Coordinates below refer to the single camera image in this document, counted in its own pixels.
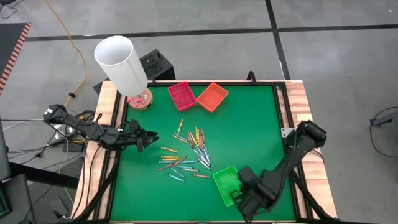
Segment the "wooden base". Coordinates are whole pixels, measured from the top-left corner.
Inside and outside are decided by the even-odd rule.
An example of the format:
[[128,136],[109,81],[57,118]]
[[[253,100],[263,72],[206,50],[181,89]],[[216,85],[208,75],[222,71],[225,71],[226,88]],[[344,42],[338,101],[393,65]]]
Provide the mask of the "wooden base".
[[129,105],[135,110],[146,110],[151,106],[153,101],[154,96],[148,88],[146,88],[140,95],[129,97],[127,99]]

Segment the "black box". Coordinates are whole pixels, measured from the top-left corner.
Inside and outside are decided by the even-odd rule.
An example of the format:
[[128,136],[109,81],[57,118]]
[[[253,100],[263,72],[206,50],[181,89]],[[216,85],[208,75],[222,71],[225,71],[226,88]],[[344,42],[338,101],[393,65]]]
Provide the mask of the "black box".
[[[140,59],[148,80],[175,80],[173,65],[157,50],[153,50]],[[95,85],[94,91],[99,95],[102,82]]]

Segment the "yellow cable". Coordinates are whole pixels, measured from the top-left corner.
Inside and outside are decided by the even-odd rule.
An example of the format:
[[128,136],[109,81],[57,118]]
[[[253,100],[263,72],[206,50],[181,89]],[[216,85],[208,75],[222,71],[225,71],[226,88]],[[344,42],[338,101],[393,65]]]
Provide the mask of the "yellow cable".
[[[83,82],[86,80],[86,76],[87,76],[87,64],[86,64],[86,60],[85,60],[85,58],[83,57],[83,54],[80,52],[79,48],[77,48],[77,47],[75,46],[75,44],[73,43],[72,38],[70,37],[70,33],[69,33],[68,29],[67,29],[67,27],[65,26],[65,24],[62,22],[62,20],[61,20],[61,18],[59,17],[59,15],[54,11],[54,9],[51,7],[51,5],[49,4],[49,2],[48,2],[47,0],[44,0],[44,2],[45,2],[46,5],[49,7],[49,9],[52,11],[52,13],[54,13],[55,17],[57,17],[57,19],[60,21],[61,25],[63,26],[63,28],[65,29],[65,31],[66,31],[67,34],[68,34],[68,38],[69,38],[70,43],[72,44],[72,47],[79,53],[79,55],[80,55],[80,57],[81,57],[81,60],[83,61],[83,64],[84,64],[84,66],[85,66],[85,74],[83,75],[83,78],[81,79],[79,85],[76,86],[76,88],[72,91],[72,93],[75,93],[75,92],[80,88],[80,86],[83,84]],[[72,98],[71,96],[68,97],[68,100],[67,100],[66,103],[65,103],[65,108],[68,107],[71,98]]]

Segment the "orange striped edge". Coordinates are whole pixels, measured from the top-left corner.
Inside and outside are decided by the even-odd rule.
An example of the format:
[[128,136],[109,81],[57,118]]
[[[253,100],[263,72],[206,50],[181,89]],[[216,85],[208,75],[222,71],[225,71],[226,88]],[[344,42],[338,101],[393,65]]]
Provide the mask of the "orange striped edge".
[[19,39],[17,41],[17,44],[14,47],[14,50],[11,53],[10,59],[8,60],[8,63],[6,64],[6,68],[4,69],[2,75],[0,76],[0,95],[6,86],[6,82],[11,74],[11,70],[15,65],[15,62],[17,61],[19,52],[22,50],[22,46],[24,45],[24,42],[26,40],[26,37],[30,31],[30,28],[32,27],[31,23],[27,23],[22,30],[21,35],[19,36]]

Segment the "pile of crayons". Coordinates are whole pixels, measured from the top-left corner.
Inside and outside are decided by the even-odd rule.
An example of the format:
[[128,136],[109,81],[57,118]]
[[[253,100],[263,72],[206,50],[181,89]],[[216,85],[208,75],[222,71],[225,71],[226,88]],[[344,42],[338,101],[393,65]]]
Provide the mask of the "pile of crayons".
[[[189,144],[189,146],[192,148],[194,153],[197,155],[197,159],[195,160],[186,160],[186,156],[181,158],[179,156],[161,156],[161,161],[159,161],[159,164],[168,164],[165,167],[162,167],[158,169],[158,172],[161,172],[163,170],[169,169],[171,170],[174,174],[167,174],[170,178],[173,178],[175,180],[179,180],[181,182],[185,181],[185,176],[178,171],[176,168],[187,171],[187,172],[200,172],[198,169],[195,169],[191,165],[185,166],[185,164],[194,164],[194,163],[201,163],[206,169],[211,170],[211,162],[210,162],[210,155],[206,147],[206,139],[205,139],[205,133],[203,132],[203,129],[198,129],[198,127],[195,127],[195,136],[190,132],[187,131],[187,138],[184,138],[180,135],[181,128],[183,124],[183,119],[181,119],[180,126],[178,127],[177,133],[173,134],[173,138]],[[173,153],[178,153],[177,150],[167,148],[167,147],[161,147],[161,149],[173,152]],[[209,178],[208,175],[200,175],[200,174],[192,174],[194,177],[200,177],[200,178]]]

